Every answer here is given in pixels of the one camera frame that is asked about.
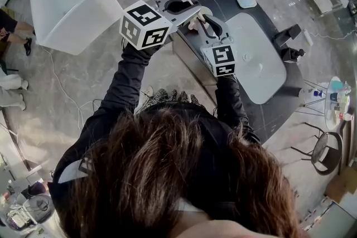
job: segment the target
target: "chair leg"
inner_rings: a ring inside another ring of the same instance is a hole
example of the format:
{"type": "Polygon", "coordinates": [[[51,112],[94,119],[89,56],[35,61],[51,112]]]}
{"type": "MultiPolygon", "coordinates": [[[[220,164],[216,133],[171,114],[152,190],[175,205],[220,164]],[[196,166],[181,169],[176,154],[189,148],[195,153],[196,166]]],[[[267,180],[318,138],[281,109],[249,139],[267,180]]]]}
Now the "chair leg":
{"type": "Polygon", "coordinates": [[[319,128],[319,127],[313,126],[313,125],[311,125],[311,124],[309,124],[309,123],[306,123],[306,122],[304,122],[304,124],[307,125],[307,126],[310,126],[310,127],[312,127],[312,128],[315,128],[315,129],[317,129],[317,130],[319,130],[319,131],[321,131],[321,132],[324,133],[324,131],[323,131],[321,128],[319,128]]]}
{"type": "Polygon", "coordinates": [[[293,149],[293,150],[295,150],[295,151],[298,151],[298,152],[301,153],[301,154],[304,154],[304,155],[306,155],[306,156],[308,156],[308,157],[311,157],[310,154],[304,153],[303,151],[300,151],[299,149],[296,149],[296,148],[294,148],[294,147],[290,147],[290,148],[293,149]]]}

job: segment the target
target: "patterned pants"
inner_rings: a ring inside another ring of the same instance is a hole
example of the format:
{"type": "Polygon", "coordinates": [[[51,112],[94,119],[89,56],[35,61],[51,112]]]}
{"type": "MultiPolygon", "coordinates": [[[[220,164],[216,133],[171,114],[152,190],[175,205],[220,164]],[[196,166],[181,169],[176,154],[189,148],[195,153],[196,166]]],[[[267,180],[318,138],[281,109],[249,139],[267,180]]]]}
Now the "patterned pants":
{"type": "MultiPolygon", "coordinates": [[[[167,101],[179,101],[183,103],[188,103],[189,102],[189,97],[187,94],[183,91],[181,92],[180,96],[177,98],[177,90],[174,89],[171,93],[171,96],[168,95],[165,89],[159,89],[153,97],[149,98],[147,102],[144,103],[144,105],[141,107],[141,110],[145,110],[149,108],[150,106],[153,106],[158,103],[162,102],[167,102],[167,101]]],[[[191,103],[196,104],[200,107],[203,107],[197,100],[196,96],[191,94],[191,103]]]]}

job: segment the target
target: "gray concrete floor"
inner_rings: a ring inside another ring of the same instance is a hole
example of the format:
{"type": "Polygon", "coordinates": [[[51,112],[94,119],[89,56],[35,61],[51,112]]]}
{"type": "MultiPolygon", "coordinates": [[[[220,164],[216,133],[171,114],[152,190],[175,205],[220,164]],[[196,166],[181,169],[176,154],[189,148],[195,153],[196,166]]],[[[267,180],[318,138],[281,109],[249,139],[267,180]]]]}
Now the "gray concrete floor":
{"type": "MultiPolygon", "coordinates": [[[[137,0],[118,1],[123,7],[127,7],[137,0]]],[[[342,34],[333,15],[322,20],[313,20],[316,11],[310,0],[257,1],[280,30],[298,23],[301,28],[312,33],[334,37],[342,34]]],[[[17,19],[32,22],[30,0],[12,0],[9,7],[17,12],[17,19]]],[[[117,62],[121,59],[120,41],[116,23],[79,56],[50,50],[54,58],[55,72],[63,88],[78,105],[103,98],[117,68],[117,62]]],[[[342,80],[349,81],[355,94],[356,57],[353,40],[347,38],[335,41],[313,37],[313,41],[314,46],[309,47],[303,35],[300,35],[289,43],[291,47],[302,47],[307,52],[299,63],[303,77],[313,82],[326,83],[337,75],[342,80]]],[[[19,108],[6,108],[11,127],[18,133],[18,144],[27,159],[42,164],[44,168],[54,169],[63,152],[80,134],[78,110],[61,91],[52,73],[50,57],[41,47],[33,45],[31,56],[26,57],[23,47],[12,45],[6,55],[6,61],[9,67],[19,69],[20,74],[30,82],[29,90],[23,92],[27,109],[20,111],[19,108]]],[[[202,88],[172,54],[170,47],[153,57],[143,85],[152,85],[154,90],[186,90],[196,94],[209,110],[213,108],[202,88]]],[[[82,110],[84,119],[93,113],[91,103],[86,104],[82,110]]],[[[316,140],[312,136],[315,133],[300,124],[304,121],[326,130],[321,118],[295,113],[265,145],[282,162],[286,176],[298,192],[296,208],[301,217],[319,203],[326,184],[333,176],[319,176],[309,162],[301,161],[300,154],[290,149],[292,145],[307,151],[313,149],[316,140]]]]}

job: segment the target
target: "sink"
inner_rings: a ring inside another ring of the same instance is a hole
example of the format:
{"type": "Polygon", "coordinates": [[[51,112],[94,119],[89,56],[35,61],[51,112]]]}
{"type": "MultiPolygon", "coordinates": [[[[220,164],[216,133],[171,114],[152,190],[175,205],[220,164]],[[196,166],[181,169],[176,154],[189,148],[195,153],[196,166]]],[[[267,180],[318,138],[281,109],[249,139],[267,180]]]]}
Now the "sink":
{"type": "Polygon", "coordinates": [[[31,12],[37,43],[72,55],[123,14],[117,0],[31,0],[31,12]]]}
{"type": "Polygon", "coordinates": [[[235,75],[251,101],[264,104],[285,83],[285,66],[251,15],[240,13],[226,23],[237,47],[235,75]]]}

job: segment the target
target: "marble floor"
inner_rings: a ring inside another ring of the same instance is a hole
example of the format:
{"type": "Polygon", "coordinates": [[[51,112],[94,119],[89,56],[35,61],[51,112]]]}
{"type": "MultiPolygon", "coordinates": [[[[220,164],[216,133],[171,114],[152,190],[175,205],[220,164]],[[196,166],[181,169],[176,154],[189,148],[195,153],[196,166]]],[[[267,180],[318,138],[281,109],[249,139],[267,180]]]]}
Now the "marble floor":
{"type": "MultiPolygon", "coordinates": [[[[118,1],[127,7],[137,0],[118,1]]],[[[316,10],[310,0],[257,1],[279,30],[298,23],[313,34],[332,37],[344,35],[334,15],[313,20],[316,10]]],[[[9,7],[17,12],[17,19],[32,22],[30,0],[11,0],[9,7]]],[[[291,47],[303,48],[307,53],[298,64],[303,77],[324,84],[337,75],[350,83],[355,95],[357,45],[354,35],[340,41],[320,36],[312,38],[312,47],[306,43],[303,35],[289,43],[291,47]]],[[[118,24],[115,23],[78,56],[50,50],[54,70],[64,90],[78,106],[103,98],[117,62],[121,59],[120,42],[118,24]]],[[[20,111],[19,108],[6,108],[10,126],[18,133],[18,145],[28,160],[42,164],[49,170],[54,169],[63,152],[80,134],[78,109],[62,92],[52,73],[50,57],[41,47],[34,44],[31,56],[26,57],[23,47],[12,45],[5,59],[9,67],[19,69],[20,74],[30,82],[29,90],[24,92],[27,109],[20,111]]],[[[183,63],[172,54],[170,46],[152,59],[143,85],[151,85],[154,90],[186,90],[196,94],[209,110],[213,109],[212,102],[183,63]]],[[[85,120],[93,113],[91,102],[84,105],[82,111],[85,120]]],[[[314,146],[314,133],[300,124],[304,121],[326,129],[321,118],[295,113],[265,144],[282,162],[286,176],[298,193],[296,208],[301,217],[318,204],[326,184],[334,175],[319,176],[311,164],[300,160],[299,153],[290,150],[292,145],[307,151],[314,146]]]]}

